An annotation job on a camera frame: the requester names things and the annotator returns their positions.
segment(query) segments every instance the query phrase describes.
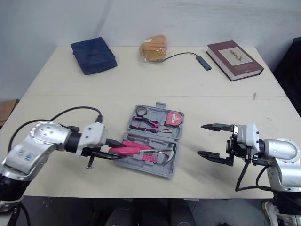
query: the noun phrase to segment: bread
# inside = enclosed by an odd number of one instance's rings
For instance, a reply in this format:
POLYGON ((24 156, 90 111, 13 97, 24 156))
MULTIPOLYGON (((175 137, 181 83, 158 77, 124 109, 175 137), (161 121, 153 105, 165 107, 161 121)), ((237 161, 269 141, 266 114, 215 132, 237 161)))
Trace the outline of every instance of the bread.
POLYGON ((139 47, 141 57, 148 61, 162 61, 167 52, 166 38, 164 35, 156 35, 147 38, 139 47))

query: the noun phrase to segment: maroon book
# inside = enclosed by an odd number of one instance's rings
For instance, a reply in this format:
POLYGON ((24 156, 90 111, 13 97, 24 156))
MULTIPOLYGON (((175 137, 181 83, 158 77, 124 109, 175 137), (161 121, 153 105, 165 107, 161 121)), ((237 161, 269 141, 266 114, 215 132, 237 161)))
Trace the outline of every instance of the maroon book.
POLYGON ((263 71, 263 67, 235 41, 210 44, 207 54, 231 81, 259 75, 263 71))

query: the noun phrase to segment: robotic arm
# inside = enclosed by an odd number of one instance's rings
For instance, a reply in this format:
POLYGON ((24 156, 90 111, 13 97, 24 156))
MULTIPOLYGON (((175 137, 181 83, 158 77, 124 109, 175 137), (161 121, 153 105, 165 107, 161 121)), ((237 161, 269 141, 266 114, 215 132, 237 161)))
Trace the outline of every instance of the robotic arm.
POLYGON ((242 158, 245 161, 245 167, 238 179, 235 191, 258 188, 273 192, 273 203, 265 206, 271 225, 301 225, 301 151, 293 141, 261 140, 255 124, 207 124, 202 127, 213 131, 232 132, 227 140, 226 153, 229 156, 226 159, 220 158, 218 153, 198 152, 198 154, 210 161, 229 166, 233 166, 234 156, 242 158), (256 179, 256 186, 239 188, 250 163, 265 167, 256 179), (259 178, 265 169, 268 169, 270 187, 258 185, 259 178), (288 224, 288 219, 289 221, 291 219, 293 224, 288 224))
POLYGON ((125 147, 118 141, 107 139, 107 134, 100 122, 86 126, 82 134, 77 127, 65 128, 54 121, 35 124, 27 137, 10 150, 1 164, 0 214, 10 214, 16 210, 27 186, 54 150, 66 150, 76 156, 90 156, 87 169, 92 169, 95 157, 121 158, 118 154, 100 151, 103 145, 125 147))

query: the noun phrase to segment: white table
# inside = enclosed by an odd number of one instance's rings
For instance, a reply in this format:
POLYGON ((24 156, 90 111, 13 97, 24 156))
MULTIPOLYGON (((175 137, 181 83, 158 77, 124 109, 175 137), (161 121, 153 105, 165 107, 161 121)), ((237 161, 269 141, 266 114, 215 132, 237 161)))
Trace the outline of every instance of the white table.
MULTIPOLYGON (((95 159, 87 170, 88 158, 53 152, 26 195, 59 197, 165 197, 165 198, 270 198, 269 192, 235 192, 244 162, 234 167, 212 163, 197 151, 212 151, 225 157, 229 132, 201 129, 208 123, 256 123, 261 139, 286 137, 299 141, 301 119, 255 48, 245 50, 264 71, 261 75, 230 82, 205 53, 206 48, 170 48, 169 55, 192 51, 211 66, 205 71, 194 56, 181 55, 160 64, 139 61, 137 47, 111 47, 118 67, 84 76, 70 47, 58 47, 4 125, 0 136, 1 159, 15 129, 36 118, 51 118, 70 107, 86 105, 100 109, 109 138, 120 140, 136 104, 185 113, 179 141, 179 161, 172 179, 161 178, 114 166, 95 159)), ((65 125, 90 124, 96 114, 89 110, 70 112, 58 118, 65 125)), ((30 127, 23 129, 14 144, 30 127)), ((251 186, 261 166, 251 166, 242 186, 251 186)), ((268 185, 264 174, 260 181, 268 185)))

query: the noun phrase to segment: blue pouch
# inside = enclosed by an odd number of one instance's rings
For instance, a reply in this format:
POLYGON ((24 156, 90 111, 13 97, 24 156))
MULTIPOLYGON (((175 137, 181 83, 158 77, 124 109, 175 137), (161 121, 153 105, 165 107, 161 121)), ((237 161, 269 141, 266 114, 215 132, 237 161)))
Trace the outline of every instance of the blue pouch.
POLYGON ((117 66, 114 54, 102 37, 73 43, 71 48, 85 75, 103 72, 117 66))

